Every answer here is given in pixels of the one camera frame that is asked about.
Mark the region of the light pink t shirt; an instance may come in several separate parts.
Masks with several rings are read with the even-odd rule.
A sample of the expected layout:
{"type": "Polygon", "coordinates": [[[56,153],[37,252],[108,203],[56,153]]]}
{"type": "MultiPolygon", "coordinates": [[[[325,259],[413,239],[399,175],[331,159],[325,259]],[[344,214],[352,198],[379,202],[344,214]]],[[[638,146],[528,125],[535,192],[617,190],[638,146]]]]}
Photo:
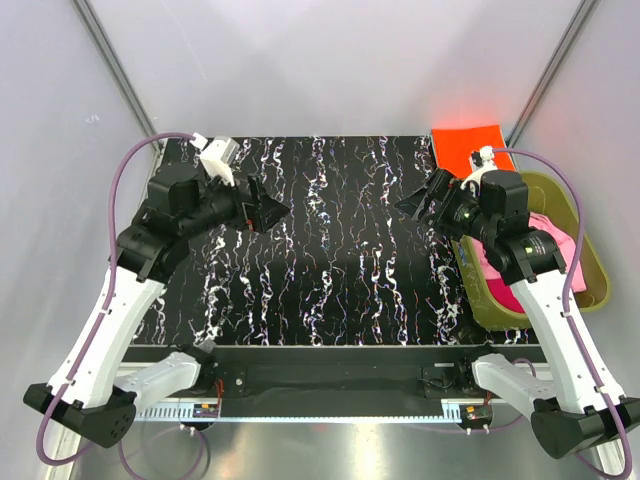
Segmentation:
{"type": "MultiPolygon", "coordinates": [[[[576,250],[575,241],[564,231],[556,227],[554,223],[544,214],[531,212],[529,226],[549,233],[559,247],[563,259],[565,260],[566,266],[570,267],[576,250]]],[[[483,245],[475,239],[472,239],[472,244],[480,263],[484,278],[487,281],[500,280],[501,276],[499,272],[489,264],[486,258],[483,245]]],[[[587,285],[583,276],[581,264],[578,264],[576,268],[576,271],[572,278],[571,288],[573,292],[583,292],[587,290],[587,285]]]]}

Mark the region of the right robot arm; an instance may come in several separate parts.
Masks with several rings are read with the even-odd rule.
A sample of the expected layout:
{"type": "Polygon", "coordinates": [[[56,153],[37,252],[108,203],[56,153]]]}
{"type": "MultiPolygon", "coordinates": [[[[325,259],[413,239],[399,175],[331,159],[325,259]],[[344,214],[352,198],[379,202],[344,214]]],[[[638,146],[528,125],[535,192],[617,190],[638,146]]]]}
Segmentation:
{"type": "Polygon", "coordinates": [[[395,206],[450,240],[467,236],[523,307],[552,378],[542,381],[488,347],[454,371],[466,396],[489,391],[530,423],[555,459],[603,443],[628,441],[639,401],[627,396],[602,361],[571,292],[569,269],[553,237],[530,226],[529,189],[514,171],[491,170],[468,181],[445,169],[395,206]]]}

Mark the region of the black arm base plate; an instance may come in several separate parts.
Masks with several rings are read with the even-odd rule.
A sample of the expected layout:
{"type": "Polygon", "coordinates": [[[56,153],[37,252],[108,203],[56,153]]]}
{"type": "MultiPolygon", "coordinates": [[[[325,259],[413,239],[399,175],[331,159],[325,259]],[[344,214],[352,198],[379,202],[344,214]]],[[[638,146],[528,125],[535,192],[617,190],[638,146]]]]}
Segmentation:
{"type": "Polygon", "coordinates": [[[224,421],[454,423],[453,404],[485,398],[463,364],[484,353],[546,363],[536,345],[216,346],[197,386],[171,380],[137,409],[219,400],[224,421]]]}

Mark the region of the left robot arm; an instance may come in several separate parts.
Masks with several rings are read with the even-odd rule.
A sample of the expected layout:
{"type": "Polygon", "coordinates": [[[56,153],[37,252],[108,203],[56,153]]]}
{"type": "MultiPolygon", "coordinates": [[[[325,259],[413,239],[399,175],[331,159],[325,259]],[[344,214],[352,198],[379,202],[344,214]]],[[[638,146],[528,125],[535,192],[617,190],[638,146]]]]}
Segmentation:
{"type": "Polygon", "coordinates": [[[187,163],[160,168],[131,225],[117,237],[116,263],[69,357],[48,382],[27,388],[24,403],[111,448],[137,413],[179,391],[208,394],[216,368],[210,352],[199,347],[181,347],[128,376],[118,370],[144,315],[189,256],[190,240],[219,226],[267,233],[289,214],[259,178],[250,175],[247,182],[241,189],[187,163]]]}

